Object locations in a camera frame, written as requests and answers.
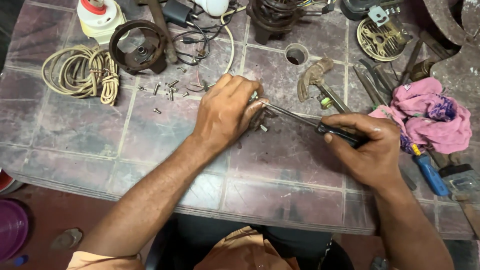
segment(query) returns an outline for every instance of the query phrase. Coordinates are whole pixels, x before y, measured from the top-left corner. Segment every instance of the hand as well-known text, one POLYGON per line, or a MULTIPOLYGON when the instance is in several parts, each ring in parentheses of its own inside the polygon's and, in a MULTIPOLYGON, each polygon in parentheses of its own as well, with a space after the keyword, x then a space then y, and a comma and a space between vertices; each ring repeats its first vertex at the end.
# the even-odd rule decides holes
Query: hand
POLYGON ((258 100, 248 104, 254 91, 263 93, 259 82, 224 74, 200 101, 191 136, 214 154, 220 153, 247 130, 253 115, 265 106, 258 100))
POLYGON ((392 120, 349 113, 325 116, 322 122, 354 128, 370 138, 370 142, 355 150, 334 134, 324 136, 333 153, 357 181, 377 190, 405 184, 398 168, 400 129, 392 120))

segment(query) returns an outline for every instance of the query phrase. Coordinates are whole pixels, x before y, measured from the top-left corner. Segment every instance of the workbench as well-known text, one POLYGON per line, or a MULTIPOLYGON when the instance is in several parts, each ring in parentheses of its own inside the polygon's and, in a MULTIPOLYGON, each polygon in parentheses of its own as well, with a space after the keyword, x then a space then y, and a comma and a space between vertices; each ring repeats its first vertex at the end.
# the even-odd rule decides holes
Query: workbench
MULTIPOLYGON (((117 2, 127 20, 152 20, 146 6, 138 7, 133 0, 117 2)), ((159 75, 131 76, 120 71, 120 93, 114 107, 101 104, 99 98, 62 96, 48 89, 40 70, 43 61, 62 48, 96 43, 83 34, 76 4, 25 1, 0 81, 0 165, 25 183, 118 200, 191 133, 203 93, 181 95, 186 87, 192 87, 190 82, 197 81, 197 71, 210 84, 222 75, 230 58, 230 41, 223 29, 211 41, 210 56, 198 66, 169 64, 159 75), (180 90, 170 101, 165 84, 176 79, 180 90), (153 96, 158 82, 162 87, 153 96), (138 86, 146 90, 139 91, 138 86), (153 112, 154 108, 162 114, 153 112)), ((415 39, 393 62, 397 72, 404 70, 419 32, 407 16, 400 19, 415 39)), ((200 26, 214 23, 218 20, 200 16, 200 26)), ((335 108, 322 110, 316 98, 300 103, 296 87, 307 67, 328 56, 335 65, 325 81, 352 111, 368 113, 372 102, 352 69, 365 57, 357 44, 357 25, 336 8, 297 24, 283 40, 261 46, 253 40, 249 17, 240 12, 229 24, 235 40, 230 73, 261 80, 265 96, 273 104, 320 119, 336 113, 335 108), (308 50, 304 64, 294 65, 286 59, 285 48, 291 43, 308 50)), ((170 29, 173 35, 185 31, 171 25, 170 29)), ((126 40, 134 43, 138 39, 131 33, 126 40)), ((201 43, 178 42, 176 46, 193 53, 201 43)), ((427 57, 434 55, 424 44, 418 61, 427 57)), ((315 97, 320 92, 311 86, 310 93, 315 97)), ((464 89, 449 95, 472 113, 473 137, 461 157, 480 171, 480 93, 464 89)), ((379 221, 370 190, 346 176, 346 169, 321 136, 284 116, 268 119, 265 125, 268 132, 246 132, 212 162, 195 179, 176 211, 306 230, 377 233, 379 221)), ((460 206, 434 196, 409 155, 403 153, 400 159, 418 185, 416 198, 442 237, 472 239, 460 206)))

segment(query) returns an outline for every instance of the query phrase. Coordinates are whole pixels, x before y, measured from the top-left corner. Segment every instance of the pink cloth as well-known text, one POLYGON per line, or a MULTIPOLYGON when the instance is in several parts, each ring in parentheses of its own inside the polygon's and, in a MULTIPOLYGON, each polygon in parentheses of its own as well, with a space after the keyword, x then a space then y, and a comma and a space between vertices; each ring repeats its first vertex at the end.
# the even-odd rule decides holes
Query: pink cloth
POLYGON ((442 85, 434 78, 399 86, 390 108, 379 106, 370 116, 397 122, 406 137, 402 138, 402 149, 408 153, 412 143, 421 151, 430 146, 444 154, 465 150, 472 136, 470 112, 441 93, 442 85))

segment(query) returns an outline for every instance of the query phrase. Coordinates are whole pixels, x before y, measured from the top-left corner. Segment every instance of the man's right hand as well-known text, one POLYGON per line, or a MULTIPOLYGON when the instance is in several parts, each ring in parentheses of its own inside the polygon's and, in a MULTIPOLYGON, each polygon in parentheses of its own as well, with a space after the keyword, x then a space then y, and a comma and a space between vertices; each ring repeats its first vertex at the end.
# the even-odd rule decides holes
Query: man's right hand
POLYGON ((322 122, 334 127, 353 128, 370 138, 370 142, 355 150, 334 134, 324 136, 333 153, 357 181, 376 190, 405 185, 398 168, 400 129, 392 120, 348 113, 324 116, 322 122))

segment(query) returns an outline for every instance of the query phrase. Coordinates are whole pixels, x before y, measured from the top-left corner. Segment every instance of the sleeve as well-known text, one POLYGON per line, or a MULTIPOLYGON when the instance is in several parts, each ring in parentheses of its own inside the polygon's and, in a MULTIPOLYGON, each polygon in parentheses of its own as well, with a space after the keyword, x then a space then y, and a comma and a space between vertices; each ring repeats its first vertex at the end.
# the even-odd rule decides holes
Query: sleeve
POLYGON ((145 267, 135 256, 116 258, 77 251, 67 270, 145 270, 145 267))

